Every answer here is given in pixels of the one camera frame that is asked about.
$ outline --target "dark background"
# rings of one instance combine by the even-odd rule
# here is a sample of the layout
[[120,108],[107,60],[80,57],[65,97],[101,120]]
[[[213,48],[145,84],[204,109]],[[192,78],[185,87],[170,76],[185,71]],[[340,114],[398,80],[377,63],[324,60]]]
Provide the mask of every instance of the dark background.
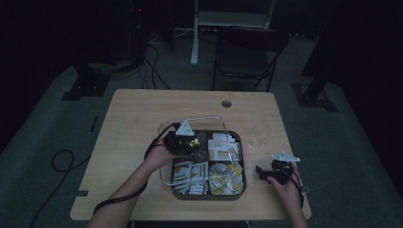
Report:
[[[235,10],[242,1],[201,2],[201,9]],[[248,10],[260,9],[259,1],[248,3]],[[400,193],[402,6],[397,0],[282,0],[271,23],[319,37],[303,75],[342,87]],[[169,40],[173,28],[193,27],[193,8],[188,0],[1,1],[0,151],[67,67],[141,57],[139,35],[156,30]]]

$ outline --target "wooden table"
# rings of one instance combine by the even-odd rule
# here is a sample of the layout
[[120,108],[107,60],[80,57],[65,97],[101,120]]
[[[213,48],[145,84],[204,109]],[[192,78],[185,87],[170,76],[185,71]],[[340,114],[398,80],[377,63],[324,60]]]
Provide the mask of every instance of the wooden table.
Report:
[[[221,101],[228,100],[230,107]],[[158,135],[160,123],[199,116],[220,116],[227,130],[240,135],[247,188],[234,201],[176,199],[169,186],[154,173],[141,194],[134,220],[259,220],[286,219],[276,192],[259,180],[255,165],[270,169],[271,155],[292,153],[273,94],[265,92],[171,91],[119,89],[115,92],[92,152],[71,217],[89,220],[94,207],[106,200],[142,162],[144,152]],[[253,125],[271,127],[261,147],[252,146]],[[305,197],[306,218],[311,209]]]

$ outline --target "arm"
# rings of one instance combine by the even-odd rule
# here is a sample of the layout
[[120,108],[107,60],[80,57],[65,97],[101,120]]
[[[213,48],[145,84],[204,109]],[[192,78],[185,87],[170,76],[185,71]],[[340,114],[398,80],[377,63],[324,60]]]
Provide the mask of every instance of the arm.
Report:
[[[148,181],[154,171],[163,167],[174,158],[175,156],[172,155],[165,146],[155,146],[143,163],[140,164],[122,186],[109,198],[115,199],[124,197],[138,191]],[[135,197],[100,208],[92,216],[87,227],[126,227],[138,198],[139,197]]]
[[[292,179],[299,183],[299,171],[297,167],[293,165],[294,174]],[[278,197],[284,204],[285,210],[290,218],[292,228],[307,228],[308,224],[306,222],[305,216],[302,213],[301,203],[299,199],[299,192],[295,185],[289,180],[284,185],[279,184],[274,178],[267,178],[275,188],[278,193]]]

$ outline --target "gray carpet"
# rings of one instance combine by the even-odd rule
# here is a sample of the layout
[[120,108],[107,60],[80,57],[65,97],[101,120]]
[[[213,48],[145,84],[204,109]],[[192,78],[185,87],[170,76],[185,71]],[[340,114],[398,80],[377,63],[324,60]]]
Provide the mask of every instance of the gray carpet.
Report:
[[[190,65],[190,37],[176,39],[176,48],[160,40],[156,69],[171,89],[210,90],[214,44],[201,40],[199,64]],[[311,227],[403,227],[403,200],[394,189],[371,143],[360,126],[342,90],[326,85],[328,97],[339,112],[323,108],[300,107],[291,83],[309,83],[300,77],[315,41],[291,38],[279,59],[271,92],[275,94],[294,154],[301,157],[303,182],[312,188],[308,194],[313,215]],[[153,63],[156,51],[147,49]],[[107,66],[95,65],[106,69]],[[29,119],[0,157],[0,226],[29,227],[40,205],[65,175],[52,169],[52,156],[59,150],[74,152],[74,164],[90,156],[108,104],[118,88],[153,88],[150,67],[114,74],[104,97],[84,97],[80,101],[61,101],[77,74],[68,68],[35,107]],[[154,75],[156,87],[165,89]],[[262,91],[265,82],[219,79],[217,90]],[[94,118],[98,118],[92,128]],[[68,167],[64,154],[55,163]],[[86,170],[86,163],[71,171],[61,188],[39,214],[34,227],[86,227],[85,221],[69,216],[74,195]],[[288,227],[286,221],[253,221],[255,228]],[[164,227],[178,227],[164,223]]]

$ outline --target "white tag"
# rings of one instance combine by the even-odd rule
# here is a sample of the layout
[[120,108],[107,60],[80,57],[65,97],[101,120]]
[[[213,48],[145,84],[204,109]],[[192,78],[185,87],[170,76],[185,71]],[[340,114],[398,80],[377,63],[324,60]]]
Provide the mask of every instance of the white tag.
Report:
[[189,122],[186,120],[183,121],[179,129],[176,131],[176,134],[180,136],[194,136],[195,132],[192,130],[192,128],[189,125]]

